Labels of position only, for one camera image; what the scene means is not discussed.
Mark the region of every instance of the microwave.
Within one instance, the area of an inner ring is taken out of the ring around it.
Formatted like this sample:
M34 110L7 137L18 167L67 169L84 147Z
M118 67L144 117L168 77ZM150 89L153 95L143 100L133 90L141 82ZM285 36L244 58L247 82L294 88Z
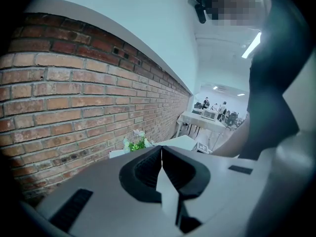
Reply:
M218 116L218 112L217 111L213 111L213 110L208 110L208 109L204 109L201 117L204 119L210 119L212 121L216 121Z

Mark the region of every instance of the white table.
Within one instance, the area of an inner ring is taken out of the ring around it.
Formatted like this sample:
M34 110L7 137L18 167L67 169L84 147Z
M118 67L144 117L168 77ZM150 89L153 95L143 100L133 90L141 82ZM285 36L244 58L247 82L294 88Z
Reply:
M202 118L201 115L195 114L195 113L190 113L190 112L183 112L179 116L177 122L179 124L179 127L178 127L176 137L179 136L179 132L180 132L180 129L181 129L183 123L196 125L198 127L202 127L204 129L210 130L211 132L217 132L218 136L217 136L217 139L214 143L214 146L217 143L219 136L221 134L223 134L225 131L225 126L220 121L218 121L218 120L213 121L213 120L210 120L207 118Z

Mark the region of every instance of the fluorescent light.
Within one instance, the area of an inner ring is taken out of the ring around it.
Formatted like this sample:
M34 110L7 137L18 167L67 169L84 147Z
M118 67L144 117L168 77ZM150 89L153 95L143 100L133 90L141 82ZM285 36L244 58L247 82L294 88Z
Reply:
M246 59L248 57L248 55L252 52L252 50L254 50L255 47L260 44L260 36L261 36L261 33L258 33L256 38L253 40L253 42L247 48L246 52L242 55L242 58Z

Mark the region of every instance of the black rubber pad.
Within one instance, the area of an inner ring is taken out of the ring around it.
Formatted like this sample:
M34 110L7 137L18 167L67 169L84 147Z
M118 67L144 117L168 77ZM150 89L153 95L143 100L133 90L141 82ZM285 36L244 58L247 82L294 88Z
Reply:
M93 192L85 189L77 190L50 219L50 222L64 232L68 232L92 194Z

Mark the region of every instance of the brick wall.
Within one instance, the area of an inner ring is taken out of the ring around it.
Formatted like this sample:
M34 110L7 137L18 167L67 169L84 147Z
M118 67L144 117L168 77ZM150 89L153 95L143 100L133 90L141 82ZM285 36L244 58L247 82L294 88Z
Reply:
M36 202L134 140L170 139L189 93L143 53L89 24L27 14L0 59L0 146Z

